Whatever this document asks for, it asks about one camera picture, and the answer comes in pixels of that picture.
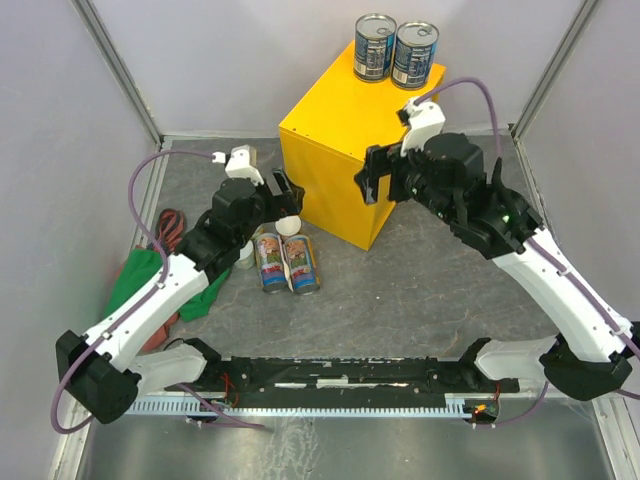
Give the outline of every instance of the yellow cube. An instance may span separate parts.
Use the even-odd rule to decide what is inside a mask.
[[[437,87],[446,68],[433,64],[427,85],[402,90],[390,79],[366,83],[353,73],[354,42],[340,54],[280,123],[287,175],[305,189],[302,218],[369,250],[395,206],[389,178],[378,203],[365,205],[353,176],[367,147],[398,142],[405,133],[396,112],[410,97]]]

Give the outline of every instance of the wire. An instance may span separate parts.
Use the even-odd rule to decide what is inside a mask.
[[[243,422],[242,420],[238,420],[235,417],[232,417],[231,415],[227,415],[226,413],[224,413],[222,411],[221,408],[215,406],[214,404],[208,402],[207,400],[205,400],[201,395],[199,395],[195,390],[192,390],[191,388],[187,387],[184,383],[177,383],[176,387],[180,388],[181,390],[187,392],[188,394],[192,395],[196,400],[198,400],[200,402],[200,404],[206,408],[207,410],[209,410],[210,412],[216,413],[219,416],[226,418],[228,420],[231,420],[232,422],[235,423],[235,425],[233,425],[236,428],[265,428],[264,425],[260,425],[259,423],[249,423],[249,422]],[[211,425],[211,426],[232,426],[229,423],[218,423],[218,422],[213,422],[207,425]]]
[[[162,270],[160,270],[160,278],[158,279],[158,282],[153,287],[151,287],[151,289],[147,293],[145,293],[136,303],[134,303],[126,312],[124,312],[120,318],[116,319],[111,325],[109,325],[109,327],[107,327],[107,329],[104,331],[102,336],[98,337],[91,345],[87,347],[87,349],[84,352],[80,354],[80,356],[78,356],[78,358],[71,364],[69,369],[60,379],[60,383],[56,387],[56,390],[53,394],[53,401],[51,402],[51,411],[49,412],[51,426],[56,432],[60,434],[65,435],[65,434],[75,433],[78,430],[81,430],[82,428],[86,427],[91,422],[91,420],[93,420],[93,415],[90,415],[89,417],[84,419],[82,422],[80,422],[78,425],[74,425],[73,427],[63,427],[60,424],[60,421],[58,420],[58,407],[60,405],[60,399],[62,398],[62,393],[64,392],[67,384],[69,383],[69,380],[71,380],[71,377],[73,377],[73,375],[76,373],[78,368],[84,363],[84,361],[87,358],[89,358],[89,356],[93,352],[95,352],[95,350],[102,344],[102,342],[104,342],[105,337],[108,337],[109,334],[113,333],[120,325],[122,325],[129,317],[131,317],[131,315],[133,315],[142,305],[144,305],[151,297],[153,297],[153,295],[155,295],[155,293],[161,288],[161,286],[164,285],[164,281],[166,280],[167,275],[169,274],[169,260],[168,260],[167,254],[162,248],[162,245],[160,244],[160,242],[149,231],[149,229],[146,227],[146,225],[140,218],[140,215],[136,210],[133,192],[134,192],[136,180],[138,179],[138,176],[140,175],[140,172],[144,169],[144,167],[146,167],[148,164],[150,164],[157,158],[163,157],[165,155],[171,155],[174,153],[183,154],[183,155],[195,155],[195,156],[204,157],[207,159],[213,158],[212,155],[209,153],[195,152],[192,150],[166,150],[164,152],[158,152],[158,153],[154,153],[153,155],[149,155],[147,158],[142,160],[142,162],[140,162],[140,164],[133,171],[133,174],[131,175],[131,179],[129,180],[129,187],[128,187],[129,210],[131,211],[133,220],[136,222],[136,224],[138,225],[142,233],[144,233],[144,235],[151,241],[155,249],[160,254],[160,257],[162,258]]]
[[[505,425],[509,425],[511,423],[515,423],[515,422],[518,422],[520,420],[524,420],[527,417],[530,417],[531,415],[533,415],[534,413],[536,413],[538,411],[538,409],[540,408],[540,406],[544,402],[544,397],[547,395],[547,391],[548,390],[549,390],[549,382],[544,382],[544,386],[542,387],[542,391],[540,392],[540,396],[535,401],[533,406],[529,410],[524,412],[523,414],[518,415],[517,417],[510,418],[509,420],[504,420],[504,421],[502,421],[500,423],[482,423],[482,424],[476,423],[476,424],[473,425],[473,428],[497,428],[497,427],[502,427],[502,426],[505,426]]]
[[[165,252],[173,253],[182,240],[182,232],[187,228],[187,219],[184,212],[174,210],[173,208],[165,208],[156,223],[156,239],[162,244]]]
[[[489,89],[487,86],[482,83],[480,80],[474,77],[460,77],[455,80],[451,80],[450,82],[445,82],[439,87],[430,90],[424,95],[420,95],[413,102],[414,105],[420,105],[425,100],[437,95],[438,93],[446,90],[449,87],[453,87],[454,85],[459,85],[461,83],[473,83],[480,90],[482,90],[482,94],[484,95],[484,99],[487,102],[487,107],[489,108],[489,117],[491,118],[491,129],[493,130],[493,140],[496,143],[496,157],[502,158],[502,142],[500,140],[500,131],[498,130],[498,117],[496,115],[496,108],[493,105],[493,99],[491,98],[491,94],[489,93]]]

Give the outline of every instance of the tin can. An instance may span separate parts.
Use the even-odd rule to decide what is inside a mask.
[[[429,78],[439,36],[438,29],[430,23],[407,22],[400,25],[391,81],[407,90],[424,87]]]
[[[306,295],[318,290],[320,279],[309,237],[306,235],[289,237],[284,242],[284,252],[291,272],[293,291]]]
[[[389,76],[396,21],[387,15],[370,13],[356,21],[356,53],[353,71],[365,82],[379,82]]]
[[[258,235],[255,239],[255,251],[262,290],[273,293],[286,289],[288,284],[278,236],[273,233]]]

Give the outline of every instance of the green bag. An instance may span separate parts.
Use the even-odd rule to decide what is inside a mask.
[[[151,277],[162,267],[162,257],[158,252],[146,249],[135,249],[129,254],[129,258],[122,267],[120,276],[116,280],[111,292],[111,297],[105,308],[104,317],[108,317],[120,308],[134,293],[147,283]],[[216,298],[218,290],[229,275],[229,270],[224,272],[211,285],[202,292],[194,295],[191,300],[178,309],[183,321],[189,322],[196,318],[204,317],[209,313],[209,308]]]

